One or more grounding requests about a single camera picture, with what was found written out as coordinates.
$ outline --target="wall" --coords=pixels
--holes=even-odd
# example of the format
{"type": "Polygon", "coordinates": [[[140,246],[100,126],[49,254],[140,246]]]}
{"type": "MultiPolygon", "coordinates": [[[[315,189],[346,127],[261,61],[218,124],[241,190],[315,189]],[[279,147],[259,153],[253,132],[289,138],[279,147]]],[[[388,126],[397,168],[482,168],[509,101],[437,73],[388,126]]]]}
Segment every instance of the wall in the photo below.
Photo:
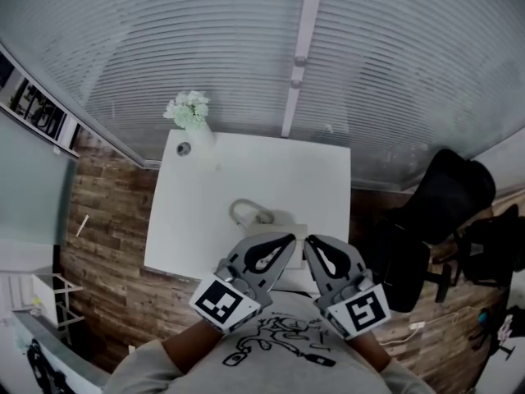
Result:
{"type": "Polygon", "coordinates": [[[476,156],[494,177],[500,192],[525,184],[525,128],[476,156]]]}
{"type": "Polygon", "coordinates": [[[53,246],[0,239],[1,270],[33,271],[53,264],[53,246]]]}
{"type": "Polygon", "coordinates": [[[76,161],[0,107],[0,238],[63,241],[76,161]]]}

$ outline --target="graphic print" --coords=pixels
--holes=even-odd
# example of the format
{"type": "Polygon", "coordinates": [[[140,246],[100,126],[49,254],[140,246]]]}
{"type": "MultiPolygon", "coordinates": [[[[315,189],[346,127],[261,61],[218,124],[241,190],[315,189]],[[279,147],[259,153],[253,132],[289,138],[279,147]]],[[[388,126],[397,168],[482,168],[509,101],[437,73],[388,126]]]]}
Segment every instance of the graphic print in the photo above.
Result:
{"type": "MultiPolygon", "coordinates": [[[[305,333],[313,328],[309,327],[306,322],[288,317],[272,317],[260,319],[258,322],[257,334],[240,338],[237,341],[237,351],[222,361],[224,365],[237,366],[248,357],[256,346],[264,351],[272,349],[273,346],[282,347],[299,358],[305,358],[308,362],[321,366],[332,367],[336,364],[334,360],[325,356],[305,353],[293,344],[292,341],[310,341],[305,333]]],[[[330,352],[330,348],[322,344],[323,332],[319,332],[319,337],[320,343],[312,342],[308,347],[330,352]]]]}
{"type": "Polygon", "coordinates": [[[386,316],[374,292],[350,301],[346,304],[346,308],[358,332],[381,321],[386,316]]]}
{"type": "Polygon", "coordinates": [[[220,282],[213,282],[199,300],[195,302],[195,305],[219,323],[224,324],[241,301],[241,296],[220,282]]]}

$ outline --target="white table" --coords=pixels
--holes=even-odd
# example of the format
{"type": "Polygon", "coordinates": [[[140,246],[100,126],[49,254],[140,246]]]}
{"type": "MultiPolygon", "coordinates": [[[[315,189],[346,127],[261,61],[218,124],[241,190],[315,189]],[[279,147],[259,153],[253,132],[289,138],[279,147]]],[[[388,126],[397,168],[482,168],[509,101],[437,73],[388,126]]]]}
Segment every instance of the white table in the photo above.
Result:
{"type": "MultiPolygon", "coordinates": [[[[349,237],[350,150],[297,140],[216,133],[207,152],[177,154],[184,131],[170,132],[151,216],[144,265],[202,279],[245,236],[228,209],[250,199],[278,224],[349,237]]],[[[250,221],[254,212],[241,212],[250,221]]],[[[286,269],[276,288],[317,293],[308,265],[286,269]]]]}

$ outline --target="flower vase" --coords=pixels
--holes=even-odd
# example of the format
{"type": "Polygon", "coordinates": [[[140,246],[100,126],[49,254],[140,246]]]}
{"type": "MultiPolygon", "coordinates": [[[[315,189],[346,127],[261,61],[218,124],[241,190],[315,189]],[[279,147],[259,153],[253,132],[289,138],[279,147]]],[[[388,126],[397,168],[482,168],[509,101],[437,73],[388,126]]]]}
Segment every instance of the flower vase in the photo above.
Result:
{"type": "Polygon", "coordinates": [[[208,124],[196,129],[186,129],[188,141],[192,148],[197,150],[210,150],[215,145],[215,135],[208,124]]]}

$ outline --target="small hole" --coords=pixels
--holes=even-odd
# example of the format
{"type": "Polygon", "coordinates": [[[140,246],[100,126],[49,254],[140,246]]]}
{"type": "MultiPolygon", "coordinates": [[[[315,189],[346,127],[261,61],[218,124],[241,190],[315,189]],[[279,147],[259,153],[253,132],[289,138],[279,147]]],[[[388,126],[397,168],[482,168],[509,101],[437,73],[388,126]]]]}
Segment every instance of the small hole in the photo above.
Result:
{"type": "Polygon", "coordinates": [[[336,265],[333,264],[326,256],[325,256],[325,253],[323,250],[320,250],[318,247],[317,249],[319,250],[319,254],[321,255],[321,258],[322,258],[322,261],[323,263],[325,264],[326,268],[328,269],[328,272],[331,273],[331,275],[333,276],[334,274],[336,274],[336,265]]]}
{"type": "Polygon", "coordinates": [[[257,261],[257,263],[255,264],[255,269],[256,270],[263,270],[264,268],[266,268],[268,263],[270,263],[270,261],[272,261],[273,257],[275,257],[275,255],[279,252],[280,249],[281,249],[281,247],[275,248],[266,257],[264,257],[264,258],[260,259],[259,261],[257,261]]]}
{"type": "Polygon", "coordinates": [[[188,142],[181,143],[177,146],[177,154],[179,156],[186,156],[191,152],[191,146],[188,142]]]}

